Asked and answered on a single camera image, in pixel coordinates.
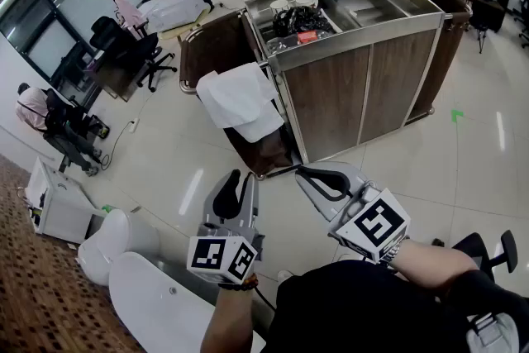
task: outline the white appliance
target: white appliance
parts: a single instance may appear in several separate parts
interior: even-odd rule
[[[195,22],[207,4],[203,0],[151,0],[140,6],[149,31],[161,32]]]
[[[34,217],[31,219],[37,234],[82,243],[92,215],[107,215],[90,203],[77,181],[42,163],[39,158],[25,192],[31,206],[40,209],[37,211],[40,214],[38,225]]]
[[[113,261],[126,251],[157,255],[160,250],[158,230],[133,213],[114,209],[101,228],[78,250],[78,259],[85,275],[95,284],[108,286]]]
[[[148,353],[196,353],[215,308],[137,253],[123,253],[110,270],[117,316]],[[252,353],[265,341],[254,332]]]

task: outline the white cup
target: white cup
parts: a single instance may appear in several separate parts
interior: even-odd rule
[[[270,4],[270,9],[272,9],[272,13],[274,16],[276,16],[281,11],[287,11],[290,8],[288,5],[288,0],[274,0]]]
[[[296,0],[298,6],[317,7],[318,0]]]

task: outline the cable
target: cable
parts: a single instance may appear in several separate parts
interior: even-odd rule
[[[129,126],[129,124],[133,124],[134,121],[129,121],[122,129],[122,132],[119,133],[119,136],[117,136],[117,139],[116,139],[116,142],[114,143],[114,146],[112,148],[112,153],[109,155],[104,155],[102,160],[101,160],[101,170],[103,171],[106,171],[109,167],[110,167],[110,164],[112,163],[112,157],[114,156],[114,150],[116,149],[116,144],[117,142],[119,141],[119,138],[122,136],[123,132],[126,130],[126,128]]]
[[[272,303],[269,302],[266,297],[259,291],[257,287],[255,287],[255,292],[263,299],[263,301],[270,306],[270,309],[272,309],[275,312],[275,307],[272,306]]]

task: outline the tile floor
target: tile floor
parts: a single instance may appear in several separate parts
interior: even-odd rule
[[[243,7],[243,0],[214,1]],[[227,12],[217,7],[210,19]],[[529,296],[529,50],[521,49],[518,32],[507,17],[498,34],[488,34],[482,55],[474,33],[465,34],[433,116],[336,160],[356,165],[395,193],[412,217],[416,240],[437,237],[452,246],[478,231],[493,255],[501,234],[511,229],[519,264],[514,274],[498,267],[497,281]],[[176,41],[164,47],[177,55],[178,66]],[[198,99],[179,90],[178,78],[163,74],[155,94],[143,88],[129,103],[103,93],[93,106],[112,127],[103,151],[110,153],[120,130],[140,117],[136,133],[123,133],[112,166],[97,177],[86,178],[77,167],[67,173],[98,207],[141,205],[138,213],[160,229],[162,255],[184,261],[205,196],[223,175],[245,166]],[[457,123],[453,108],[464,113]],[[301,274],[346,252],[326,236],[326,223],[291,174],[260,184],[257,225],[266,235],[257,271],[269,298],[278,271]]]

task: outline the black shirt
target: black shirt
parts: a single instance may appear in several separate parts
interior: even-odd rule
[[[505,312],[524,346],[529,306],[481,271],[461,275],[440,303],[435,294],[382,266],[345,260],[279,286],[263,352],[468,352],[468,316]]]

